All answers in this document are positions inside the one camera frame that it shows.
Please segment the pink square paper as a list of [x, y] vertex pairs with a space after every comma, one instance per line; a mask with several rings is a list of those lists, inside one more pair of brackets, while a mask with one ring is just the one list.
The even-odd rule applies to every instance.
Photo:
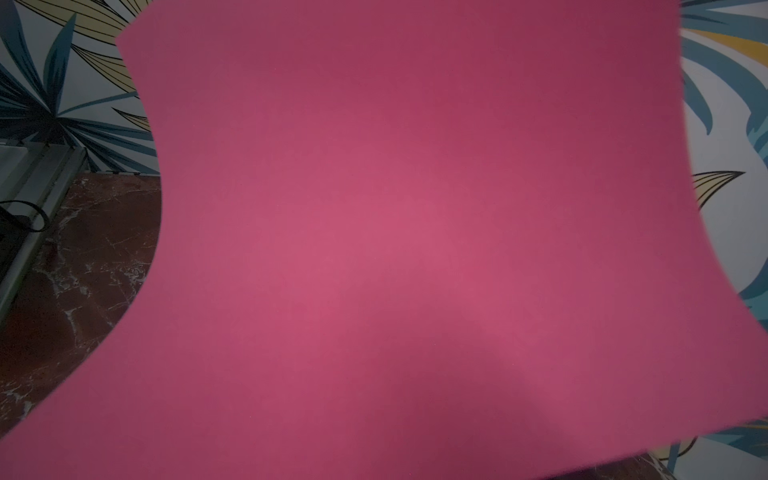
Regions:
[[767, 412], [674, 1], [156, 1], [149, 275], [5, 479], [540, 479]]

